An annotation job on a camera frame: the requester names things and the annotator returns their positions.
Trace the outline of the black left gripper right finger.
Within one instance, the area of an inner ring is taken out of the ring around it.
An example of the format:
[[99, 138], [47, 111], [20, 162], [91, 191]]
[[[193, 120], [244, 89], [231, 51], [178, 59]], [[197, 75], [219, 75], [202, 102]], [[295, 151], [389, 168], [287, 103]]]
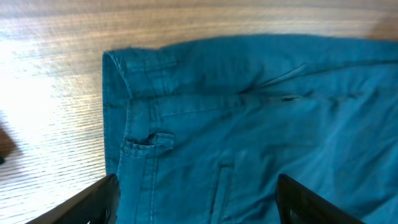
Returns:
[[364, 224], [286, 174], [280, 174], [275, 202], [281, 224]]

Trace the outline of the blue denim shorts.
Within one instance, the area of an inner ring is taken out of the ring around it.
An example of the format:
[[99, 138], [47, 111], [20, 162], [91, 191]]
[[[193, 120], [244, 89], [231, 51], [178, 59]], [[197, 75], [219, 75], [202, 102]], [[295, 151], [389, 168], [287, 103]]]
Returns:
[[278, 223], [289, 175], [397, 222], [397, 43], [239, 35], [103, 54], [118, 223]]

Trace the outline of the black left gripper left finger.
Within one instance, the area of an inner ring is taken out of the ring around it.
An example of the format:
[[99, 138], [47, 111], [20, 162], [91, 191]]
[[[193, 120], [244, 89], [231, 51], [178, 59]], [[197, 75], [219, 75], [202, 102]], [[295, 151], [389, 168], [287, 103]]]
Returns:
[[27, 224], [115, 224], [120, 195], [110, 174]]

